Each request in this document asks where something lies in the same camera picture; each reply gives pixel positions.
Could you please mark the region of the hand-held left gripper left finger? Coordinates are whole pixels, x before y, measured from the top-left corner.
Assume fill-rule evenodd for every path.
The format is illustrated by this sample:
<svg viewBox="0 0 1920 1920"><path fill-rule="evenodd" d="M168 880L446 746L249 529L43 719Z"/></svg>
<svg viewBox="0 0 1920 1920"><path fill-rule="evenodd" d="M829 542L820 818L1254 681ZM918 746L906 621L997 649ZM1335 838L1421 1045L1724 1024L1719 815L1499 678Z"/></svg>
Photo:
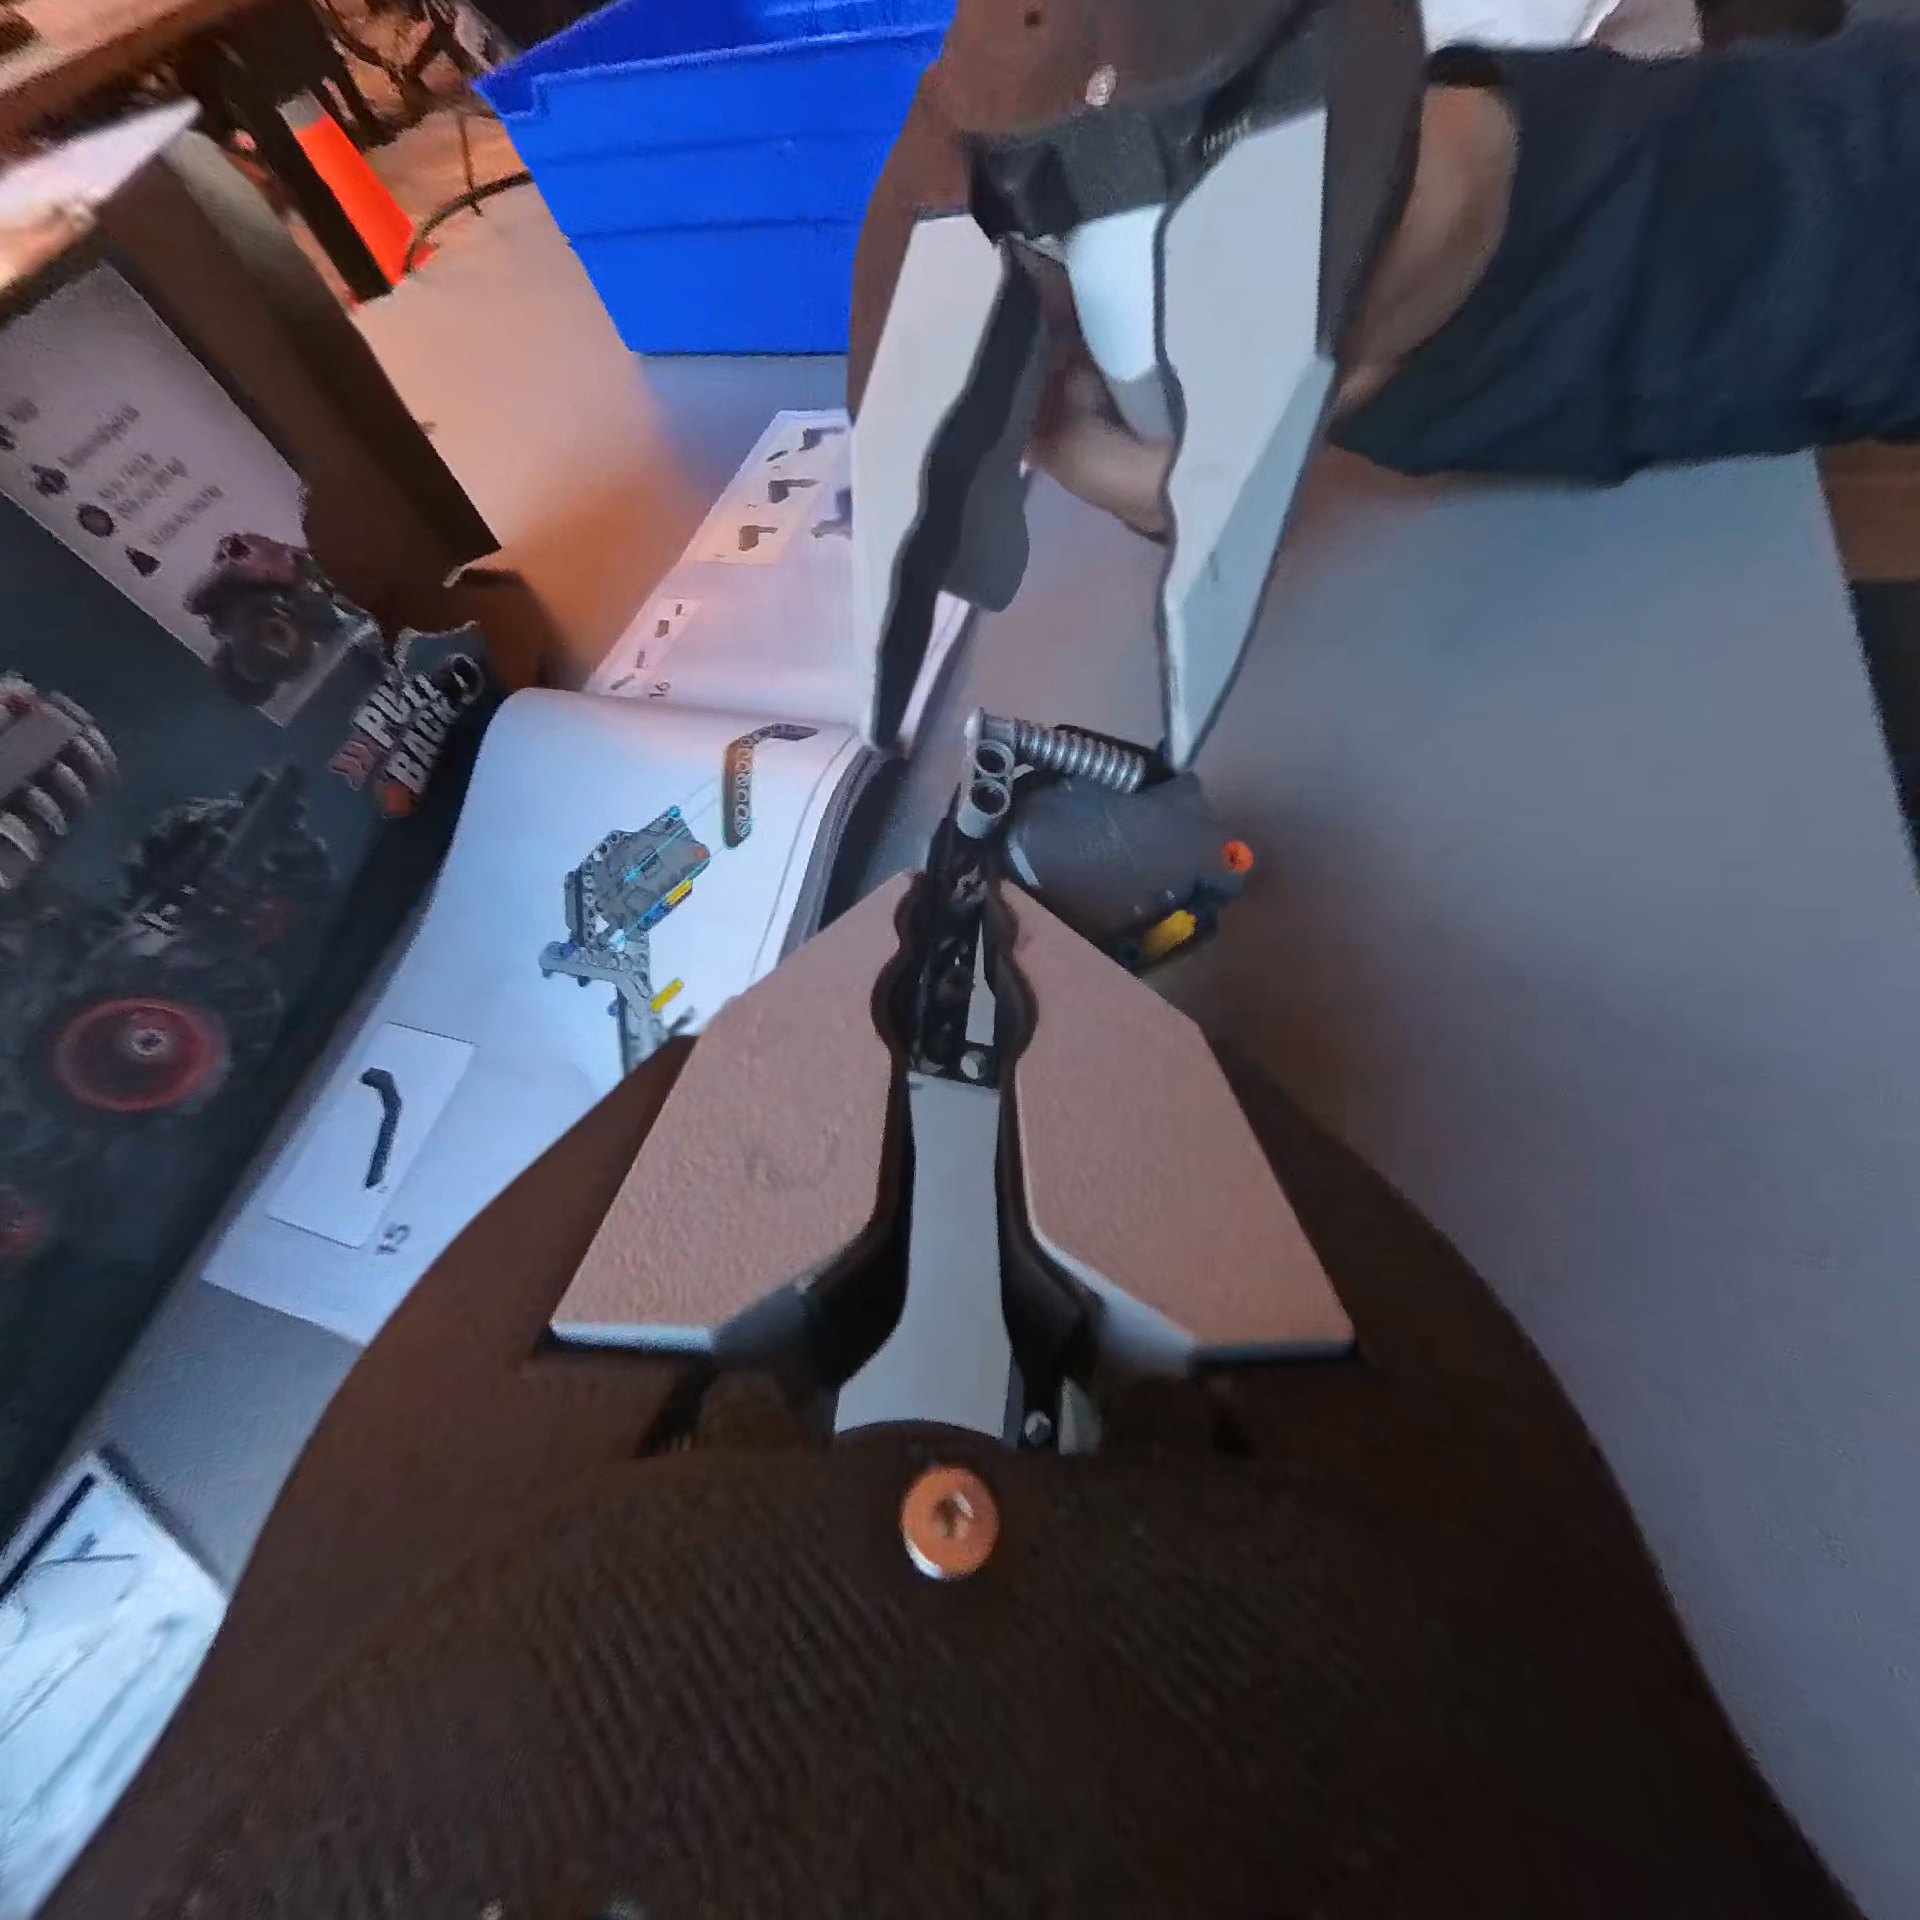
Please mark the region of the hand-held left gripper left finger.
<svg viewBox="0 0 1920 1920"><path fill-rule="evenodd" d="M563 1291L553 1379L673 1406L768 1377L832 1408L904 1294L915 911L918 880L884 883L711 1019Z"/></svg>

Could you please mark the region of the blue plastic bin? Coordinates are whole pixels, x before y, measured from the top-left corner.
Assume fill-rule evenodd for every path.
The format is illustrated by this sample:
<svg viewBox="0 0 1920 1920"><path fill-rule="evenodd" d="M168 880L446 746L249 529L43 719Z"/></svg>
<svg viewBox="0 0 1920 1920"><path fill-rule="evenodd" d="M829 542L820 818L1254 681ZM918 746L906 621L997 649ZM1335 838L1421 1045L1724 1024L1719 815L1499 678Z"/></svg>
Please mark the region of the blue plastic bin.
<svg viewBox="0 0 1920 1920"><path fill-rule="evenodd" d="M482 95L643 355L844 355L856 235L954 3L611 3Z"/></svg>

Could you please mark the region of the person's right forearm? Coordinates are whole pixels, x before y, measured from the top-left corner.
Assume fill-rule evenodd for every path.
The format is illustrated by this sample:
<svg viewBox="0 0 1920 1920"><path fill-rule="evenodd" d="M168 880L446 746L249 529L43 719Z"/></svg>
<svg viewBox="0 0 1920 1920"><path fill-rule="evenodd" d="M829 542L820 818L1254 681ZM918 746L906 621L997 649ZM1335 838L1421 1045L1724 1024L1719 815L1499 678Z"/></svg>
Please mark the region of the person's right forearm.
<svg viewBox="0 0 1920 1920"><path fill-rule="evenodd" d="M1617 484L1918 440L1918 21L1689 61L1435 61L1333 443L1397 474Z"/></svg>

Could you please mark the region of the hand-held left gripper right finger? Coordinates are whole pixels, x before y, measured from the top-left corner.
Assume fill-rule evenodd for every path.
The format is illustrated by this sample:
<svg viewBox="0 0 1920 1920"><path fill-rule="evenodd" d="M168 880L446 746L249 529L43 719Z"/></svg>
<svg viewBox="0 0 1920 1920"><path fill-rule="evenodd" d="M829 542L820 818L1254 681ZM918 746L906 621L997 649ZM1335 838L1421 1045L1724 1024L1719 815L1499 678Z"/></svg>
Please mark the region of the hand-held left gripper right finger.
<svg viewBox="0 0 1920 1920"><path fill-rule="evenodd" d="M1096 1412L1356 1355L1226 1069L1192 1019L1014 883L989 897L1019 1346Z"/></svg>

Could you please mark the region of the orange red post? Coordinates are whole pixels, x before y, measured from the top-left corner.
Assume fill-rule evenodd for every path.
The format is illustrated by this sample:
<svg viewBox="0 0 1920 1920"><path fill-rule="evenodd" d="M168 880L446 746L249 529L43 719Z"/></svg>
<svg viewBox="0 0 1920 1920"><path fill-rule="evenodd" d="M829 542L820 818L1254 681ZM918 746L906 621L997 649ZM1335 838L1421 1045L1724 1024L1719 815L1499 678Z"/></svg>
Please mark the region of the orange red post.
<svg viewBox="0 0 1920 1920"><path fill-rule="evenodd" d="M403 284L407 258L422 236L417 224L402 210L388 181L373 170L369 158L348 139L334 117L314 110L294 122L288 110L287 119L299 154L318 170L324 193L373 261L377 294L355 294L355 301L381 301Z"/></svg>

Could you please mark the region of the person's right hand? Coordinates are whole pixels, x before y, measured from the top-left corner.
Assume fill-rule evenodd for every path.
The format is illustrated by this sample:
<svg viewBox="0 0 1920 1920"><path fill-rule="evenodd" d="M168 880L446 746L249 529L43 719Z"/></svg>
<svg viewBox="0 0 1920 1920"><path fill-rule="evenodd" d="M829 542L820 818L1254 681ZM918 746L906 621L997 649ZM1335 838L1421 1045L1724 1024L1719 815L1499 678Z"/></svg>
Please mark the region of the person's right hand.
<svg viewBox="0 0 1920 1920"><path fill-rule="evenodd" d="M1424 347L1487 273L1513 198L1515 119L1487 89L1430 89L1419 158L1401 224L1383 240L1335 392L1352 416ZM1115 408L1082 335L1064 273L1039 276L1045 308L1045 379L1028 429L1028 464L1074 500L1164 543L1169 443L1140 440Z"/></svg>

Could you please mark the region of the open lego instruction booklet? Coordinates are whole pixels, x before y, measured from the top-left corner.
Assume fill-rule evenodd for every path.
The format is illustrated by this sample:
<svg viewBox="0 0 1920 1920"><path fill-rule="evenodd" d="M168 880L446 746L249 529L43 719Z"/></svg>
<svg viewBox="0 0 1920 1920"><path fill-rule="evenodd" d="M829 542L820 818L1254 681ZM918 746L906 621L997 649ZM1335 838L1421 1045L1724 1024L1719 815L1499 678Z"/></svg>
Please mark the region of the open lego instruction booklet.
<svg viewBox="0 0 1920 1920"><path fill-rule="evenodd" d="M781 413L584 689L508 699L441 883L208 1291L366 1346L629 1069L823 923L881 758L848 413Z"/></svg>

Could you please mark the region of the grey lego model assembly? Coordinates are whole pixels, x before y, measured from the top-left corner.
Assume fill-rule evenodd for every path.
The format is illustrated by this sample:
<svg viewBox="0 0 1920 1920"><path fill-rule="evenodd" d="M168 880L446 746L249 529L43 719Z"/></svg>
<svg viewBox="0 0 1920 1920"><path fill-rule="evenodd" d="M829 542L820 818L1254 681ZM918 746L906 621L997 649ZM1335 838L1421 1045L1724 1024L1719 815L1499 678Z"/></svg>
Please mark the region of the grey lego model assembly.
<svg viewBox="0 0 1920 1920"><path fill-rule="evenodd" d="M1218 936L1254 867L1197 775L1161 749L976 709L949 815L927 845L915 926L915 988L901 1034L923 1083L997 1097L989 1193L997 1202L997 1303L1010 1379L1005 1441L1066 1454L1096 1434L1071 1426L1066 1361L1089 1355L1090 1306L1066 1303L1064 1272L1039 1251L1020 1200L1010 1066L1019 1021L997 982L989 891L1006 883L1126 974L1145 977Z"/></svg>

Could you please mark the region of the black lego set box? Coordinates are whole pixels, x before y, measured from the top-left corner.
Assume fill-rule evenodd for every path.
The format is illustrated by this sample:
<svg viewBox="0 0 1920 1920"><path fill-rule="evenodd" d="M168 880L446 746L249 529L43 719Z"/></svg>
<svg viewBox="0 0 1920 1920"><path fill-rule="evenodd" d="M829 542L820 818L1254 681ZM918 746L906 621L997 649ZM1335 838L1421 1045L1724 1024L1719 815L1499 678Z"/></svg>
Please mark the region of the black lego set box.
<svg viewBox="0 0 1920 1920"><path fill-rule="evenodd" d="M422 897L498 709L441 582L118 267L4 316L4 1528Z"/></svg>

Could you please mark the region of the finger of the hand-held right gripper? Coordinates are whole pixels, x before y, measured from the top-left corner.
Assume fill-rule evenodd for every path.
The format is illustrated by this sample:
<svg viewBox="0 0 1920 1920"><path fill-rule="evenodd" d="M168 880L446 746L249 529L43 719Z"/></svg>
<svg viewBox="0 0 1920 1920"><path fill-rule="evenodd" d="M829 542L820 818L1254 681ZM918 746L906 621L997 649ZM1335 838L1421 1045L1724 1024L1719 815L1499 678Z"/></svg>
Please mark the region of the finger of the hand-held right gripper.
<svg viewBox="0 0 1920 1920"><path fill-rule="evenodd" d="M1006 610L1028 565L1039 287L973 213L915 224L851 436L861 737L904 738L945 595Z"/></svg>
<svg viewBox="0 0 1920 1920"><path fill-rule="evenodd" d="M1246 132L1161 224L1175 400L1161 578L1164 758L1200 760L1262 621L1333 397L1321 347L1328 110Z"/></svg>

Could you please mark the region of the dark brown box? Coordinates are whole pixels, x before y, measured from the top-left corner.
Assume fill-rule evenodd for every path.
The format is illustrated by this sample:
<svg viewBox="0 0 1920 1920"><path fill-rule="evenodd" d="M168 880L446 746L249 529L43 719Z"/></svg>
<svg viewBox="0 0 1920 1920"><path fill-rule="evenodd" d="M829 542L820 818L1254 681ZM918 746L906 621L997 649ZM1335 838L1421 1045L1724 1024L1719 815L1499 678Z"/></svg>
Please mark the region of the dark brown box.
<svg viewBox="0 0 1920 1920"><path fill-rule="evenodd" d="M470 621L460 575L498 542L276 210L180 132L99 218L156 308L304 484L328 575L395 627Z"/></svg>

